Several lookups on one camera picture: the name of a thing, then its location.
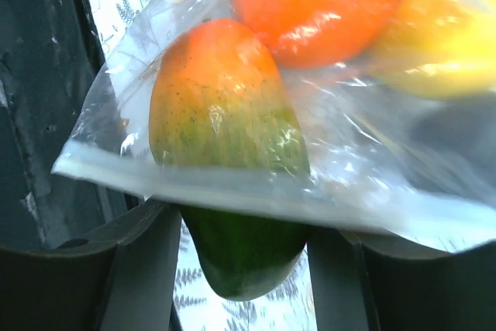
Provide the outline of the fake mango orange green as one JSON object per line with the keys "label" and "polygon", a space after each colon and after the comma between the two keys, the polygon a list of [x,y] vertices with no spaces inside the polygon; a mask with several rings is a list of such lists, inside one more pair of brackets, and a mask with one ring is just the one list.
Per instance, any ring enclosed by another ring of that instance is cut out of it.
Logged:
{"label": "fake mango orange green", "polygon": [[[150,99],[156,163],[310,172],[301,129],[274,59],[233,19],[213,19],[164,52]],[[181,205],[205,278],[231,301],[275,289],[309,235],[306,225]]]}

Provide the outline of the clear zip top bag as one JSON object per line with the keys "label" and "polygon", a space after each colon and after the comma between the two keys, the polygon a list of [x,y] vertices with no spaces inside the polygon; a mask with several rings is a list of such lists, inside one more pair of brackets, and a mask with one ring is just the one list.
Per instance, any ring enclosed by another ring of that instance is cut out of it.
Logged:
{"label": "clear zip top bag", "polygon": [[267,48],[301,129],[307,175],[153,158],[150,99],[164,52],[204,22],[243,24],[232,0],[151,0],[91,85],[53,172],[200,209],[389,232],[447,252],[492,241],[495,86],[434,99],[371,76],[370,49],[400,1],[348,60],[286,67]]}

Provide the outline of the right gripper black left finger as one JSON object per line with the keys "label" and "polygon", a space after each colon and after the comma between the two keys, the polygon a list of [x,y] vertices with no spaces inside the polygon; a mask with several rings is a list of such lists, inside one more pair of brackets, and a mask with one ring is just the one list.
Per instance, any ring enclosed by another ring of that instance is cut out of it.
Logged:
{"label": "right gripper black left finger", "polygon": [[1,249],[3,330],[179,330],[181,217],[148,201],[56,249]]}

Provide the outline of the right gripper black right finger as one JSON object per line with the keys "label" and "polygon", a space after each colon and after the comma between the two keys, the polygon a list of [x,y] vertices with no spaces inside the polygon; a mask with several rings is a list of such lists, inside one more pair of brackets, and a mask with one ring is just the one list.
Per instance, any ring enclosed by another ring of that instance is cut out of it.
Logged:
{"label": "right gripper black right finger", "polygon": [[493,330],[495,244],[446,253],[396,236],[315,227],[319,330]]}

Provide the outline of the fake orange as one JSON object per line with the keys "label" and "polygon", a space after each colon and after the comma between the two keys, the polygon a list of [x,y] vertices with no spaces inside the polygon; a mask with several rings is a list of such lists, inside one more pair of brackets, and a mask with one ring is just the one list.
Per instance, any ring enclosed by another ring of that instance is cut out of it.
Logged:
{"label": "fake orange", "polygon": [[274,59],[323,67],[362,52],[383,30],[398,0],[232,0],[237,18]]}

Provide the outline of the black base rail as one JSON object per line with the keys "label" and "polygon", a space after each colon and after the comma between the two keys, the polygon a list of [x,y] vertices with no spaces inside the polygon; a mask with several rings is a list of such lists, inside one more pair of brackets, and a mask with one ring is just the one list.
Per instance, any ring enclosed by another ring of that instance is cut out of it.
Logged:
{"label": "black base rail", "polygon": [[3,247],[57,247],[137,206],[50,171],[103,61],[89,0],[1,0]]}

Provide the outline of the yellow fake bell pepper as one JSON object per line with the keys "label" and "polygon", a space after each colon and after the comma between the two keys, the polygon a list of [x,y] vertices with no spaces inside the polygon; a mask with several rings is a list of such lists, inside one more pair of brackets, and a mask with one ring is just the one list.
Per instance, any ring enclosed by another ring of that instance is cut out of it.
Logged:
{"label": "yellow fake bell pepper", "polygon": [[401,0],[370,49],[371,76],[423,98],[495,86],[495,0]]}

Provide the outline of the floral table mat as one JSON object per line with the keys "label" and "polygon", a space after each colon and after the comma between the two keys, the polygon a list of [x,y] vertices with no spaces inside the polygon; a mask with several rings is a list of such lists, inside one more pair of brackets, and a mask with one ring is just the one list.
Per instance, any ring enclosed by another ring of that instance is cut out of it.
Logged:
{"label": "floral table mat", "polygon": [[[105,56],[115,48],[150,0],[89,0]],[[152,320],[170,303],[168,330],[315,330],[308,255],[269,294],[248,302],[217,296],[199,267],[189,232],[179,215],[163,208],[126,247],[116,277],[124,280],[110,297],[103,330],[162,330]]]}

